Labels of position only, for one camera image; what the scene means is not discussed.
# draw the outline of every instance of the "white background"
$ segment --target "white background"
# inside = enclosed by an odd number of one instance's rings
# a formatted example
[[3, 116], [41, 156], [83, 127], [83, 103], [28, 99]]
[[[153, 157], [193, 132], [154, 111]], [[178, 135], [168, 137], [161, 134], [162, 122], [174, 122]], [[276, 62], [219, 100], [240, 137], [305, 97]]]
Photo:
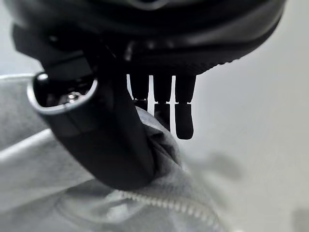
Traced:
[[[308, 12], [290, 0], [264, 45], [197, 78], [195, 134], [179, 144], [234, 232], [309, 231]], [[14, 51], [10, 23], [1, 2], [0, 74], [39, 71]]]

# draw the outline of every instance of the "gray hoodie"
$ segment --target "gray hoodie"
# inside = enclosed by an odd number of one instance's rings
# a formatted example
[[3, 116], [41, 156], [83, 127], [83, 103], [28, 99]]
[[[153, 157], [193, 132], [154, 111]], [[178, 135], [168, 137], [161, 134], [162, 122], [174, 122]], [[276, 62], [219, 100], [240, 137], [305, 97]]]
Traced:
[[0, 77], [0, 232], [220, 232], [209, 199], [181, 168], [171, 134], [138, 108], [156, 179], [124, 192], [98, 182], [31, 109], [31, 76]]

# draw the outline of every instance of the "metal zipper teeth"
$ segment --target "metal zipper teeth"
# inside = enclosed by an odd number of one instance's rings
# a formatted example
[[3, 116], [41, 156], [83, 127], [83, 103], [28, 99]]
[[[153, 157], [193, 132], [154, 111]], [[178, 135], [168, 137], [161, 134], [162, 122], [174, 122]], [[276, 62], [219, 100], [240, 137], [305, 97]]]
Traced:
[[220, 225], [217, 216], [212, 212], [212, 210], [207, 209], [204, 206], [200, 206], [197, 203], [192, 203], [190, 200], [163, 199], [158, 197], [148, 197], [134, 192], [120, 192], [124, 198], [196, 217], [205, 222], [207, 226], [212, 229], [212, 231], [224, 232], [223, 227]]

